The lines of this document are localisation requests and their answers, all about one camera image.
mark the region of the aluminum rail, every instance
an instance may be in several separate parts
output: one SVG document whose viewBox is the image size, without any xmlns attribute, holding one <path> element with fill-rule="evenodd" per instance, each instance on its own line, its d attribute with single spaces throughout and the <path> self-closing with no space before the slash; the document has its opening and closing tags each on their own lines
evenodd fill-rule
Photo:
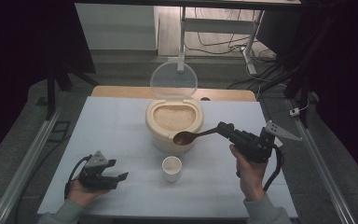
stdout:
<svg viewBox="0 0 358 224">
<path fill-rule="evenodd" d="M 290 108 L 293 108 L 289 100 L 286 100 L 286 104 Z M 324 182 L 324 187 L 332 199 L 333 205 L 337 210 L 341 222 L 346 224 L 356 223 L 351 214 L 351 210 L 348 207 L 348 204 L 342 196 L 342 193 L 339 190 L 339 187 L 337 186 L 334 178 L 332 177 L 319 148 L 316 146 L 315 141 L 310 134 L 310 131 L 303 126 L 301 120 L 298 117 L 294 117 L 294 120 L 303 138 L 303 142 L 308 149 L 310 157 L 315 164 L 316 170 L 318 171 L 319 176 Z"/>
<path fill-rule="evenodd" d="M 10 184 L 2 196 L 0 201 L 0 223 L 6 222 L 7 217 L 13 208 L 13 205 L 18 200 L 18 197 L 20 196 L 31 171 L 34 168 L 34 164 L 36 163 L 36 160 L 39 157 L 43 146 L 48 140 L 48 135 L 54 127 L 58 116 L 62 112 L 63 101 L 66 98 L 66 94 L 67 93 L 65 92 L 61 92 L 61 94 L 58 95 L 59 102 L 56 111 L 54 114 L 52 114 L 50 120 L 45 120 L 43 122 L 42 127 L 40 128 L 33 143 L 28 149 L 27 154 L 22 160 L 19 169 L 17 170 L 16 174 L 14 174 Z"/>
<path fill-rule="evenodd" d="M 213 7 L 254 10 L 301 11 L 310 9 L 332 9 L 342 5 L 343 0 L 336 0 L 328 4 L 315 4 L 315 1 L 300 0 L 301 4 L 277 2 L 252 2 L 238 0 L 75 0 L 75 3 L 161 6 L 161 7 Z"/>
</svg>

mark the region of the human hand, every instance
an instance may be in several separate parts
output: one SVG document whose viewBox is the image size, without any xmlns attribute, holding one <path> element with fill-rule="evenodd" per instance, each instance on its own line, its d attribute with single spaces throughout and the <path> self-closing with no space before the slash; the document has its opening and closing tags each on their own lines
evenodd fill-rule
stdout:
<svg viewBox="0 0 358 224">
<path fill-rule="evenodd" d="M 75 180 L 71 182 L 68 198 L 85 208 L 89 206 L 96 197 L 103 195 L 109 191 L 111 191 L 111 189 L 108 190 L 86 189 L 80 184 L 80 181 L 78 181 L 77 178 L 75 178 Z"/>
<path fill-rule="evenodd" d="M 229 146 L 232 155 L 237 158 L 237 171 L 241 173 L 241 190 L 247 201 L 256 201 L 266 194 L 263 190 L 263 177 L 267 164 L 247 161 L 246 158 L 234 147 Z"/>
</svg>

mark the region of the small white cup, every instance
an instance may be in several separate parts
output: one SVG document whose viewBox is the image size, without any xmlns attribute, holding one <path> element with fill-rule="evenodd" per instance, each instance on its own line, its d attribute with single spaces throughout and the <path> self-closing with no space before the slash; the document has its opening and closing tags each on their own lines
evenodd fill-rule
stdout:
<svg viewBox="0 0 358 224">
<path fill-rule="evenodd" d="M 164 179 L 168 182 L 175 182 L 178 180 L 181 169 L 182 162 L 177 157 L 170 156 L 165 158 L 165 160 L 162 162 L 162 174 Z"/>
</svg>

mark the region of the sleeve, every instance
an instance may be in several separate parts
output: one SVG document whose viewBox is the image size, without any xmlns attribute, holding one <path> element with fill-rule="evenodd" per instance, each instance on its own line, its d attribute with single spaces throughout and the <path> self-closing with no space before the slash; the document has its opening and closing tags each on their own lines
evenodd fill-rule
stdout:
<svg viewBox="0 0 358 224">
<path fill-rule="evenodd" d="M 258 223 L 270 223 L 270 224 L 291 224 L 289 216 L 287 216 L 286 210 L 282 207 L 275 207 L 269 200 L 269 196 L 266 195 L 253 202 L 247 202 L 243 200 L 243 204 L 249 213 L 249 224 Z"/>
<path fill-rule="evenodd" d="M 44 214 L 37 224 L 76 224 L 84 210 L 78 203 L 67 199 L 56 214 Z"/>
</svg>

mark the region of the white table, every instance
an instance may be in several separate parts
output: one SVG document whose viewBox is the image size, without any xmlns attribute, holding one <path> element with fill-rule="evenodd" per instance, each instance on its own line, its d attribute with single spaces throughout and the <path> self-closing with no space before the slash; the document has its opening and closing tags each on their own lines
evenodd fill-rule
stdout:
<svg viewBox="0 0 358 224">
<path fill-rule="evenodd" d="M 162 177 L 161 163 L 168 154 L 153 145 L 145 125 L 149 99 L 89 97 L 76 124 L 38 213 L 56 213 L 63 203 L 63 186 L 75 164 L 101 150 L 114 167 L 103 175 L 129 175 L 117 189 L 98 198 L 86 214 L 104 217 L 248 217 L 242 200 L 235 158 L 229 141 L 215 133 L 196 139 L 196 144 L 180 156 L 181 177 L 168 183 Z M 219 121 L 234 123 L 239 130 L 259 135 L 266 125 L 257 102 L 200 102 L 204 110 L 201 131 L 216 127 Z M 271 157 L 265 181 L 275 169 Z M 284 176 L 280 173 L 268 189 L 276 206 L 297 217 Z"/>
</svg>

